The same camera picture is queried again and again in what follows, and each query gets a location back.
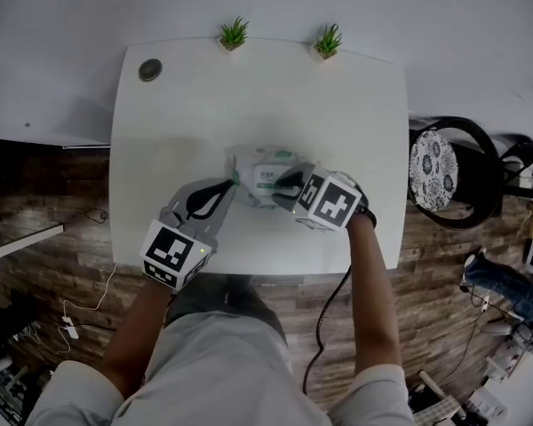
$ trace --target forearm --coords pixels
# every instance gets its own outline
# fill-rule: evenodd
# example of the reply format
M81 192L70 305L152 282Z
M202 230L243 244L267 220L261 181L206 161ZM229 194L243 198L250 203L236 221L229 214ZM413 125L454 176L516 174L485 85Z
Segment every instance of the forearm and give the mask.
M170 297L169 288L147 279L105 350L100 372L124 398L142 383Z
M355 216L347 226L352 261L355 373L401 364L394 294L371 221Z

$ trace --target wood plank floor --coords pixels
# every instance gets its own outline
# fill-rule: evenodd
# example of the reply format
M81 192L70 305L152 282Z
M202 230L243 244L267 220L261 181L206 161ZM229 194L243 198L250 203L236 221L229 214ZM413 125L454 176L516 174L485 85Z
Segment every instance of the wood plank floor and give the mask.
M0 259L0 307L8 305L12 288L32 293L40 304L41 328L37 333L54 351L67 348L57 329L62 300L96 305L114 266L110 218L102 224L99 212L92 210L108 210L108 163L108 150L62 151L0 142L0 241L47 225L66 226L63 234ZM528 223L521 234L518 231L530 206L527 201L506 197L501 217L470 231L453 232L440 228L407 203L399 267L389 274L409 386L418 382L421 369L440 381L460 361L480 313L472 306L470 296L458 290L465 254L483 245L498 262L521 266ZM88 210L87 214L99 222L85 215ZM317 350L314 327L320 310L341 276L253 280L286 330L297 383L301 383L306 364ZM29 362L33 368L44 362L55 366L63 359L97 365L112 335L110 330L118 326L142 282L139 269L119 265L98 311L68 306L73 320L91 324L79 328L81 339L71 341L70 352L55 355L26 337L17 343L12 341L13 357ZM505 304L501 299L492 301ZM352 380L354 330L350 303L348 282L323 323L326 352L310 374L309 395L322 408L339 399ZM441 383L460 400L480 382L484 358L501 342L501 337L478 332L483 323L497 316L490 309L479 318L463 364Z

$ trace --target potted succulent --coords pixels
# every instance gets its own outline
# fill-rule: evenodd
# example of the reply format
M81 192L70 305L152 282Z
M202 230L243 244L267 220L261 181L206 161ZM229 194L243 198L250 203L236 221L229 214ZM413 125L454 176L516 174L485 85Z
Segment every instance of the potted succulent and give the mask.
M326 26L322 38L312 45L310 53L316 61L322 63L338 53L338 47L341 45L341 33L338 35L338 30L338 24Z
M247 39L247 26L249 22L243 24L243 19L238 17L232 26L223 24L221 29L223 34L219 37L219 46L229 53L242 46Z

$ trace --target small plant pot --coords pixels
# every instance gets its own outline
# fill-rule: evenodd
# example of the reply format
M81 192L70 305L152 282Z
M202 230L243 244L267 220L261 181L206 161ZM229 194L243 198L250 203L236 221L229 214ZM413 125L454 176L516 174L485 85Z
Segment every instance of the small plant pot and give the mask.
M240 48L241 46L244 45L244 43L241 44L241 45L238 45L237 47L235 47L234 49L232 49L232 50L230 51L227 47L225 47L225 46L223 45L223 43L221 42L221 38L217 38L217 44L219 44L219 48L220 48L224 53L226 53L227 55L231 55L231 54L233 54L233 52L239 50L239 48Z
M325 63L326 61L328 61L329 59L333 59L336 54L338 53L337 51L334 51L334 53L332 53L329 57L327 58L324 58L316 49L316 44L317 43L314 43L310 46L310 56L316 60L318 63Z

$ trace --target white shirt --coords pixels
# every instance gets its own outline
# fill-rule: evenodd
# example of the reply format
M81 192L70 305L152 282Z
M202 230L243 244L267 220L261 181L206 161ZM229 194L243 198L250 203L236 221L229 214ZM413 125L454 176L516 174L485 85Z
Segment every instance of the white shirt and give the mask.
M295 384L281 337L260 320L221 312L184 316L160 334L145 384L123 399L101 373L66 361L29 426L414 425L402 368L370 367L325 414Z

